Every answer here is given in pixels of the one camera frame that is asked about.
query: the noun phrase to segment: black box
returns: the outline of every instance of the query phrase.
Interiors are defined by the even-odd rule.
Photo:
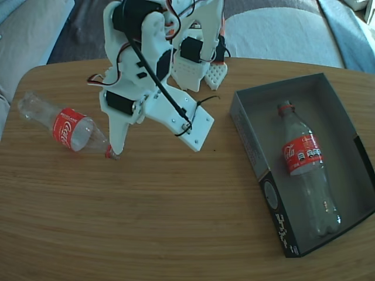
[[[330,188],[340,211],[338,233],[309,234],[298,185],[287,171],[277,105],[290,100],[318,136]],[[277,229],[285,256],[302,257],[326,245],[375,212],[375,173],[343,104],[324,74],[299,77],[236,92],[231,116]]]

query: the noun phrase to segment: wooden table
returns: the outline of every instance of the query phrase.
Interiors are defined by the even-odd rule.
[[[119,162],[75,155],[20,119],[27,90],[92,116],[106,60],[39,67],[21,81],[0,143],[0,280],[374,280],[375,217],[301,259],[283,256],[229,116],[235,90],[325,72],[375,161],[375,77],[336,68],[230,59],[204,107],[216,123],[199,153],[147,120]],[[212,95],[206,85],[197,99]]]

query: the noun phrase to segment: coca-cola logo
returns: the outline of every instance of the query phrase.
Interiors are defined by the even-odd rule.
[[[291,157],[294,156],[294,144],[286,146],[284,149],[284,158],[285,160],[289,160]]]
[[[63,131],[62,131],[60,140],[61,140],[61,143],[67,146],[68,148],[70,148],[70,144],[68,141],[68,136],[70,132],[71,132],[71,123],[66,121],[63,126]]]

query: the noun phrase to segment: bottle label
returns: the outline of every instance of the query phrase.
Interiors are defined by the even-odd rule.
[[[71,136],[77,124],[86,116],[74,111],[71,108],[63,109],[57,116],[53,128],[52,135],[57,142],[71,149]]]
[[[282,152],[290,173],[304,165],[323,160],[321,148],[313,134],[292,140],[284,145]]]

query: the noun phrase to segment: plastic bottle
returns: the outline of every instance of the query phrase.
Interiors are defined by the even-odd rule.
[[[304,195],[311,234],[324,237],[336,233],[342,223],[329,187],[321,148],[311,128],[295,113],[289,101],[278,106],[285,126],[282,148],[289,173],[297,177]]]
[[[88,116],[53,105],[33,92],[27,92],[19,101],[18,110],[27,120],[43,125],[55,140],[74,152],[103,153],[108,159],[119,159]]]

